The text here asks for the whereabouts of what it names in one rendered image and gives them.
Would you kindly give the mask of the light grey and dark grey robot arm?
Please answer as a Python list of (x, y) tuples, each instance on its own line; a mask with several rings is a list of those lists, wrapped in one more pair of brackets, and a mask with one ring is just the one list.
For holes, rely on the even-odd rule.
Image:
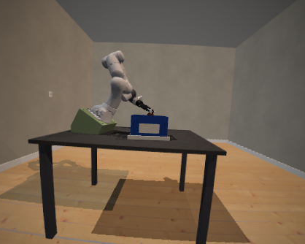
[(126, 77), (126, 71), (123, 65), (120, 64), (124, 62), (124, 55), (121, 51), (110, 53), (108, 56), (102, 58), (101, 62), (106, 69), (109, 69), (112, 76), (110, 82), (112, 88), (106, 102), (93, 106), (92, 109), (89, 108), (88, 112), (100, 121), (111, 123), (112, 117), (117, 111), (121, 100), (124, 102), (129, 101), (136, 105), (136, 101), (143, 101), (143, 97), (136, 97), (136, 92)]

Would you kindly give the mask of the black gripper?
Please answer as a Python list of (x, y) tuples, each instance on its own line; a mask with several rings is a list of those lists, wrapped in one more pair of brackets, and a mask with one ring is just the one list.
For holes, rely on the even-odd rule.
[(136, 101), (136, 106), (141, 107), (142, 109), (148, 111), (149, 113), (152, 113), (152, 109), (148, 107), (147, 105), (143, 104), (141, 100)]

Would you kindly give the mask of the dark blue divided crate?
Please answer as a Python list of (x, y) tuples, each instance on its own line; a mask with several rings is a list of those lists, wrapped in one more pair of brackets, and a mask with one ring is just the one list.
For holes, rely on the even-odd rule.
[(168, 120), (161, 115), (132, 115), (131, 135), (167, 137)]

